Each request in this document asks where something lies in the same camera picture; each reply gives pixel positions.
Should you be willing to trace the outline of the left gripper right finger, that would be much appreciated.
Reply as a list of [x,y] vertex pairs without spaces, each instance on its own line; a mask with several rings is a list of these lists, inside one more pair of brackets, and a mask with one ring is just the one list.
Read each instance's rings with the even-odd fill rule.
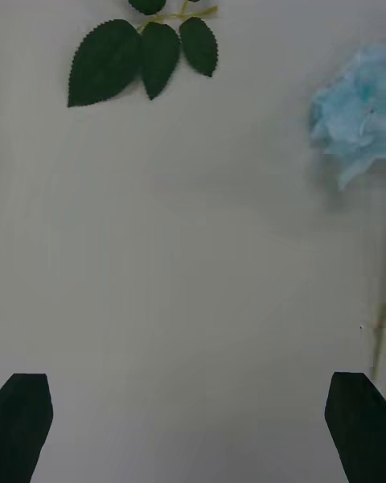
[[363,373],[335,372],[324,417],[349,482],[386,482],[386,401]]

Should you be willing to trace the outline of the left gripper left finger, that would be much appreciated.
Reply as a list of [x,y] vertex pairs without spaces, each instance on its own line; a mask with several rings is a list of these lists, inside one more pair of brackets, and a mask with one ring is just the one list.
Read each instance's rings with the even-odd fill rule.
[[53,420],[46,374],[12,374],[0,393],[0,482],[29,482]]

